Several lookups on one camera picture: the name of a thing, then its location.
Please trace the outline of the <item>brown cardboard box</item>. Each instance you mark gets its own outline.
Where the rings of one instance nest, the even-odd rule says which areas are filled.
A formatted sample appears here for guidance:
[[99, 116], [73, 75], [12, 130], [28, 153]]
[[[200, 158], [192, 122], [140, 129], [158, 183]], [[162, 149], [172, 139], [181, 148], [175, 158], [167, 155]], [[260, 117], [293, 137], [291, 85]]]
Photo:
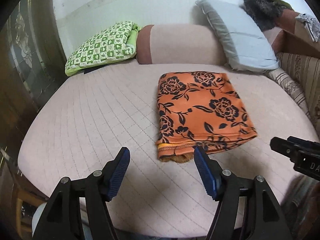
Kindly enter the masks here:
[[292, 53], [319, 59], [319, 42], [313, 42], [304, 25], [296, 20], [298, 12], [284, 9], [276, 18], [275, 25], [280, 29], [272, 48], [276, 53]]

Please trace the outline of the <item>dark wooden glass cabinet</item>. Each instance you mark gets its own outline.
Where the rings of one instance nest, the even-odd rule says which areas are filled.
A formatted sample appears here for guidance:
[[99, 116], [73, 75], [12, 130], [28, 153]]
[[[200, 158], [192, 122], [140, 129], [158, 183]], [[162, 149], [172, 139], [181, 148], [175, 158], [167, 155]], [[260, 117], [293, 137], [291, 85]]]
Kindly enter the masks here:
[[53, 0], [1, 0], [1, 148], [10, 156], [66, 80], [65, 62]]

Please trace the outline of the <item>light blue grey pillow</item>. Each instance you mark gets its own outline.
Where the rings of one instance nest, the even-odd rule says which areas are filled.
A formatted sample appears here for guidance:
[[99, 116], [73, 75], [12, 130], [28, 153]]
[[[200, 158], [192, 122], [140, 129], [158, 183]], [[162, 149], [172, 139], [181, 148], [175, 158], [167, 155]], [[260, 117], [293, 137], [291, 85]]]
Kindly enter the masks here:
[[263, 73], [279, 68], [267, 38], [239, 5], [220, 0], [199, 0], [195, 4], [205, 14], [232, 69]]

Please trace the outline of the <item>white grey printed cloth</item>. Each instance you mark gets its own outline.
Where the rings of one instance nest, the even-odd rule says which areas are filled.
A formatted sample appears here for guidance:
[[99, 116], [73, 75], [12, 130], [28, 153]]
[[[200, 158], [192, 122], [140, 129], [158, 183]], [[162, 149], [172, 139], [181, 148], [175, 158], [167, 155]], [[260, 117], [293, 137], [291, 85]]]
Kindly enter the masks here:
[[303, 24], [313, 42], [319, 41], [319, 21], [316, 17], [308, 14], [299, 14], [296, 16], [296, 20]]

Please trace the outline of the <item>orange black floral blouse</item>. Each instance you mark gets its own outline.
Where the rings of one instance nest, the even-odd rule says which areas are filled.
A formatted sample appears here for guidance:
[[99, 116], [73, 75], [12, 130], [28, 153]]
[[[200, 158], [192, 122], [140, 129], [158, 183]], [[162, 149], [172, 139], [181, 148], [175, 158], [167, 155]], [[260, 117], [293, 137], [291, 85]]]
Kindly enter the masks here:
[[244, 103], [227, 74], [171, 72], [158, 81], [157, 108], [161, 161], [185, 163], [201, 147], [216, 154], [257, 137]]

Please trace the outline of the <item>pink brown bolster cushion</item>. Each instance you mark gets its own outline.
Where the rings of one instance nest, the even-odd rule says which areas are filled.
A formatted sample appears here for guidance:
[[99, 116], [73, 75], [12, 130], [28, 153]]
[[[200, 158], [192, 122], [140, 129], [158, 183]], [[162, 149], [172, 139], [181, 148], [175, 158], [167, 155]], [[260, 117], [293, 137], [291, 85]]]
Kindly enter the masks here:
[[146, 25], [137, 37], [140, 64], [212, 64], [223, 66], [226, 56], [210, 27], [194, 24]]

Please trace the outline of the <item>green white patterned pillow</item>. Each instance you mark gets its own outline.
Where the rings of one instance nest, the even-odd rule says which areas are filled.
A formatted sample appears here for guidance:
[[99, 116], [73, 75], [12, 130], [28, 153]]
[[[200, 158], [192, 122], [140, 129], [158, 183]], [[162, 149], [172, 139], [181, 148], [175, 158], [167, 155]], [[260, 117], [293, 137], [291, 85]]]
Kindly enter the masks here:
[[65, 74], [133, 58], [137, 52], [137, 37], [142, 28], [132, 21], [123, 21], [102, 30], [71, 53]]

